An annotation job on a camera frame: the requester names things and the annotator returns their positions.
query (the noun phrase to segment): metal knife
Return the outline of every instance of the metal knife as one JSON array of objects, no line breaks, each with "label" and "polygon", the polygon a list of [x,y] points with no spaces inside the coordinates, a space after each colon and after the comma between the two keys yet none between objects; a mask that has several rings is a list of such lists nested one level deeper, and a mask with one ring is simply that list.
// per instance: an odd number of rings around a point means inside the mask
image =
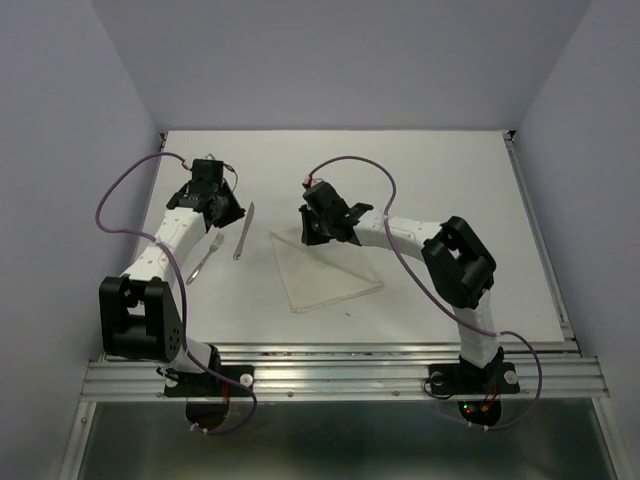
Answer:
[{"label": "metal knife", "polygon": [[242,249],[244,247],[244,241],[247,238],[247,232],[249,231],[249,227],[251,226],[251,221],[253,220],[253,212],[255,211],[255,205],[253,202],[249,205],[249,211],[247,211],[247,216],[244,219],[244,226],[242,227],[242,234],[240,235],[240,241],[238,242],[238,246],[236,247],[236,251],[233,252],[233,259],[240,260],[240,256],[242,255]]}]

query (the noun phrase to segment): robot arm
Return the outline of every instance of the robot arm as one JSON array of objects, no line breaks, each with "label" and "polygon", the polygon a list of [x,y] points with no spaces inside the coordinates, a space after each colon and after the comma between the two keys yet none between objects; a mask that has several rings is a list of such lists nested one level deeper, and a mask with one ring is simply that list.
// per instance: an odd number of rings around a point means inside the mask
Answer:
[{"label": "robot arm", "polygon": [[[335,239],[391,249],[382,212],[362,203],[349,207],[324,181],[306,188],[306,205],[300,207],[302,243],[319,245]],[[436,291],[458,318],[476,329],[495,331],[489,302],[496,263],[465,220],[452,217],[438,224],[390,217],[389,226],[395,246],[402,254],[427,265]],[[458,383],[456,391],[486,391],[503,368],[502,348],[496,337],[460,324],[458,330],[464,367],[461,375],[465,379],[453,381]]]},{"label": "robot arm", "polygon": [[[167,204],[155,237],[182,267],[193,247],[211,227],[222,228],[244,216],[223,178],[224,163],[194,160],[192,178]],[[153,360],[177,372],[202,370],[187,358],[183,325],[171,294],[175,273],[162,249],[148,245],[119,277],[106,277],[99,289],[105,352],[129,359]],[[189,351],[218,370],[215,347],[190,338]]]}]

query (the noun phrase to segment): metal fork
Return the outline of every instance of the metal fork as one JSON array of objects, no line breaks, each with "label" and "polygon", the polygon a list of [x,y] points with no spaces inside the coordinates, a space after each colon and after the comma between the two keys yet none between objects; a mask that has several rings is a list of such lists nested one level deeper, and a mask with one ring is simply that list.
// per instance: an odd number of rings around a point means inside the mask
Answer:
[{"label": "metal fork", "polygon": [[191,285],[191,283],[196,279],[196,277],[200,273],[200,270],[202,270],[202,267],[204,267],[204,264],[207,263],[207,260],[209,260],[211,254],[217,252],[218,249],[222,246],[222,242],[224,242],[224,233],[218,232],[218,235],[216,235],[216,238],[213,239],[213,243],[209,247],[209,251],[207,252],[207,254],[196,266],[196,268],[193,269],[193,272],[191,272],[189,278],[187,278],[187,285]]}]

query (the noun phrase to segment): white wall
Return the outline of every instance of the white wall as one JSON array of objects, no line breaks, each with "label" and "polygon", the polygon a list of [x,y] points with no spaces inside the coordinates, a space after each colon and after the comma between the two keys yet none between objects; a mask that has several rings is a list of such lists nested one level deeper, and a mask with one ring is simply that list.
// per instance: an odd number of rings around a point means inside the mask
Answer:
[{"label": "white wall", "polygon": [[[100,351],[98,286],[132,249],[93,212],[159,142],[85,0],[3,1],[0,65],[0,478],[53,478]],[[122,188],[113,222],[140,224],[152,173]]]},{"label": "white wall", "polygon": [[588,0],[94,0],[175,128],[515,128]]},{"label": "white wall", "polygon": [[594,0],[516,146],[572,325],[640,475],[640,2]]}]

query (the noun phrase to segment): white table surface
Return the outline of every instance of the white table surface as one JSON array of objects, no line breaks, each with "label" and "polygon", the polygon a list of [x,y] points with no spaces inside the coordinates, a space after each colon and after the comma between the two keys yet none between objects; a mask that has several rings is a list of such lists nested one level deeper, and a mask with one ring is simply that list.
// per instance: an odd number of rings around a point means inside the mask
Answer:
[{"label": "white table surface", "polygon": [[[492,289],[496,328],[536,342],[563,340],[558,315],[536,249],[501,132],[447,131],[172,131],[165,151],[189,161],[213,153],[232,164],[236,195],[256,212],[241,260],[233,261],[243,220],[187,289],[188,335],[211,343],[442,343],[458,342],[455,324],[412,283],[391,252],[365,250],[382,291],[316,311],[291,313],[270,231],[300,224],[301,183],[331,157],[360,155],[385,165],[398,184],[392,215],[443,222],[465,218],[496,259]],[[390,187],[373,167],[341,162],[317,176],[347,203],[384,207]],[[155,232],[171,195],[189,179],[178,162],[162,161],[144,229]],[[192,251],[188,275],[213,240],[212,229]],[[146,242],[139,245],[139,250]],[[409,259],[432,285],[424,264]],[[174,288],[178,302],[179,293]]]}]

